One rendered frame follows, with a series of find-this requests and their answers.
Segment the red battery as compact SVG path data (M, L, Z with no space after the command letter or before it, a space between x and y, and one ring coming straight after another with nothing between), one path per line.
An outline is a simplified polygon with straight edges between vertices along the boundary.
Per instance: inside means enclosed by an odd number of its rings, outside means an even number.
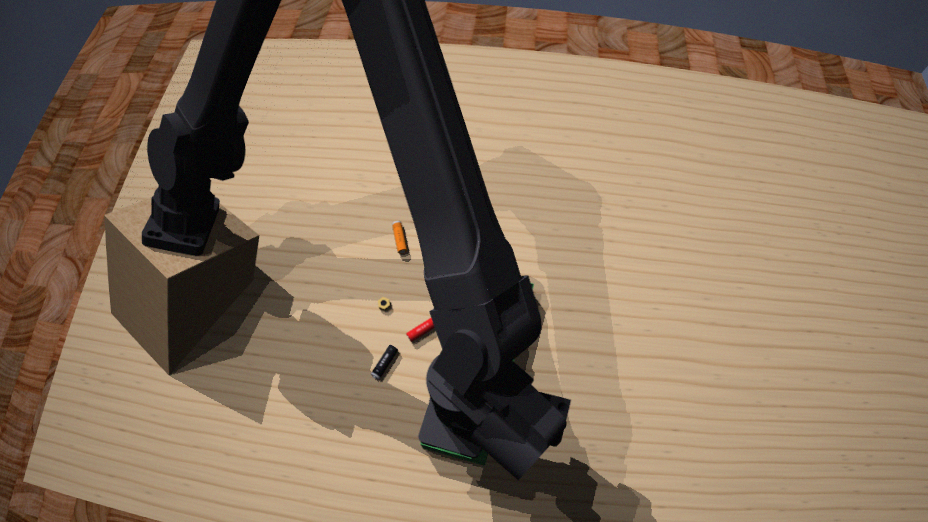
M419 337L421 337L421 336L423 336L424 334L426 334L427 332L429 332L430 330L432 330L433 328L434 328L434 325L433 325L432 319L430 318L430 319L428 319L427 321L425 321L425 322L423 322L422 324L420 324L419 326L417 326L417 327L415 327L414 329L412 329L411 331L409 331L409 332L407 333L407 336L408 336L409 340L410 340L411 342L413 342L413 341L415 341L416 339L418 339Z

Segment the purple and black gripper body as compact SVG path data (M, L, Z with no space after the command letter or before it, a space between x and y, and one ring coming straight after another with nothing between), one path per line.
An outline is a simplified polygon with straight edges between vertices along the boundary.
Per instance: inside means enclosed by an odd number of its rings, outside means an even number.
M418 438L423 444L477 458L482 448L474 440L454 434L451 427L452 422L469 421L472 420L457 421L444 417L436 410L430 398Z

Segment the black battery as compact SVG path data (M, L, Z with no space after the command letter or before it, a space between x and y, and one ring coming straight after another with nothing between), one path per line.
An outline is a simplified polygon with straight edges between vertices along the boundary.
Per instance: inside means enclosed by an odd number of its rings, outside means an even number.
M389 345L387 347L386 351L384 352L384 354L378 361L377 365L371 372L371 375L373 376L373 378L380 380L381 376L384 374L385 370L391 363L397 351L398 349L394 347L393 345Z

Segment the green rack of three bins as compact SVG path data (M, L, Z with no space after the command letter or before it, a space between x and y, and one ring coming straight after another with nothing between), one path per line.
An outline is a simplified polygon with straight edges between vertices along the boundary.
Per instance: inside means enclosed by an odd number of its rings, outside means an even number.
M448 456L451 456L451 457L455 457L455 458L458 458L458 459L462 459L462 460L465 460L465 461L473 462L473 463L480 464L480 465L483 465L483 466L485 466L485 463L486 463L486 460L487 460L487 456L488 456L488 453L486 453L483 449L482 449L482 451L479 453L479 456L478 456L477 458L470 458L470 457L463 456L463 455L459 455L459 454L457 454L457 453L454 453L454 452L451 452L451 451L448 451L448 450L445 450L445 449L442 449L442 448L432 447L432 446L429 446L429 445L426 445L426 444L422 444L422 443L420 443L420 445L421 445L423 448L427 449L427 450L434 451L434 452L437 452L437 453L441 453L441 454L444 454L444 455L448 455Z

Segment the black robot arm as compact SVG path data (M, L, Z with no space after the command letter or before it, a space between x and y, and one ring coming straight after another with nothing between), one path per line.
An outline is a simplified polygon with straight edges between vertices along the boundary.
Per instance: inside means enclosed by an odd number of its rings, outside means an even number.
M210 178L234 178L244 163L249 121L239 103L280 2L216 0L175 112L148 137L159 185L144 246L203 254L220 204ZM537 391L513 361L541 332L529 276L521 276L493 210L425 0L342 3L434 306L442 351L426 375L431 401L446 418L471 419L452 422L453 433L519 480L561 442L571 403Z

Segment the orange battery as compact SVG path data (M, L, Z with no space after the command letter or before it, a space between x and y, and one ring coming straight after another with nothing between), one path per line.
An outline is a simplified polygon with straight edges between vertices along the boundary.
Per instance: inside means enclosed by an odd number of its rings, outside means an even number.
M401 221L395 221L392 223L392 226L393 226L397 251L399 254L404 254L407 252L407 246L406 246L402 223Z

